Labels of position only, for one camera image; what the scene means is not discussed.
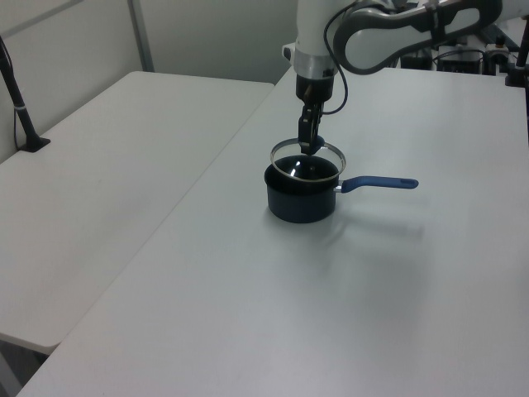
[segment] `saucepan handle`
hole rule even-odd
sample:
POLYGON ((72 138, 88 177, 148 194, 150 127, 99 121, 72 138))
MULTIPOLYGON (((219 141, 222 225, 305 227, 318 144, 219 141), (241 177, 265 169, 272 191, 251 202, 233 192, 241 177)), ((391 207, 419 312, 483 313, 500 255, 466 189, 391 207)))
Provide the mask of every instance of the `saucepan handle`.
POLYGON ((383 176, 357 176, 341 182, 341 188, 336 191, 349 193, 361 186, 376 186, 379 188, 415 189, 419 182, 414 179, 385 178, 383 176))

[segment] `gray wall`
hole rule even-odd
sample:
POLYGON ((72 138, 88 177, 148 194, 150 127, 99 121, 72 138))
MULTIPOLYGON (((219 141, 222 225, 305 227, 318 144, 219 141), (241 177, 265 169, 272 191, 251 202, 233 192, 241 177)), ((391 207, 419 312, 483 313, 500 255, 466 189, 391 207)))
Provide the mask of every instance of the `gray wall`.
POLYGON ((277 83, 297 0, 136 0, 155 71, 277 83))
MULTIPOLYGON (((57 0, 24 0, 28 15, 34 17, 35 9, 45 9, 44 2, 50 7, 57 4, 57 0)), ((0 0, 0 10, 20 19, 20 9, 13 9, 13 4, 15 0, 0 0)), ((9 34, 11 26, 0 26, 0 34, 6 31, 9 34)), ((141 70, 127 0, 83 0, 6 36, 5 43, 39 134, 125 74, 141 70)), ((12 111, 0 79, 0 162, 15 152, 12 111)))

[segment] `white table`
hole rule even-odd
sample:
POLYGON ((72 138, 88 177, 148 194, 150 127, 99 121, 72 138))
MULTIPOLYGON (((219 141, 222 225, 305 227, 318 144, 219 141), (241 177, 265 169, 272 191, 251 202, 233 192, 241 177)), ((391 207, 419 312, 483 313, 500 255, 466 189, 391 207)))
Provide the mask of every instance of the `white table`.
POLYGON ((50 353, 271 84, 132 73, 0 166, 0 340, 50 353))
POLYGON ((330 218, 294 225, 266 208, 262 177, 271 147, 296 132, 293 81, 290 71, 21 397, 527 393, 524 92, 483 76, 350 76, 346 111, 321 128, 346 175, 421 185, 362 188, 330 218))

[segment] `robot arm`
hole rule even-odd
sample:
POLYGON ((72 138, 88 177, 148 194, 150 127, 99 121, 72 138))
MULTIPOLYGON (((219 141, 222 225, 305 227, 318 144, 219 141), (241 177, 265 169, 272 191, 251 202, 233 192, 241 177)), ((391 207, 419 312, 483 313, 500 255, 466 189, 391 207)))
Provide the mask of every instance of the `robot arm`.
POLYGON ((313 154, 321 146, 317 129, 337 71, 323 39, 326 26, 340 65, 372 74, 408 52, 529 14, 527 0, 423 0, 405 12, 398 12, 391 0, 352 2, 298 0, 298 38, 295 47, 284 47, 284 56, 298 75, 296 94, 304 102, 298 132, 303 153, 313 154))

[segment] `black stand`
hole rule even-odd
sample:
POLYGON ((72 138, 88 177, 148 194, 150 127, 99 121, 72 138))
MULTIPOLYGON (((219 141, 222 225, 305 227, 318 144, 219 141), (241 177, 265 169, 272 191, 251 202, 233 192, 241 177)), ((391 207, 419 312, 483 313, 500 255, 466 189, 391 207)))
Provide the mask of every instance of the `black stand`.
POLYGON ((22 99, 20 89, 18 89, 18 84, 15 80, 15 74, 13 73, 11 62, 8 59, 7 53, 5 51, 5 45, 3 44, 2 37, 0 37, 0 47, 0 50, 2 50, 0 52, 0 71, 2 72, 3 81, 6 83, 7 90, 11 95, 11 100, 13 101, 13 105, 17 111, 18 118, 20 119, 20 123, 24 128, 24 132, 26 133, 26 144, 22 146, 20 150, 35 153, 44 146, 48 145, 50 140, 41 138, 35 132, 35 128, 33 127, 33 123, 30 119, 30 114, 27 112, 26 104, 24 103, 24 99, 22 99))
POLYGON ((526 22, 526 30, 523 32, 520 52, 515 65, 510 64, 508 76, 505 78, 505 85, 508 87, 525 88, 527 86, 527 76, 529 69, 526 67, 527 56, 529 55, 529 19, 526 22))

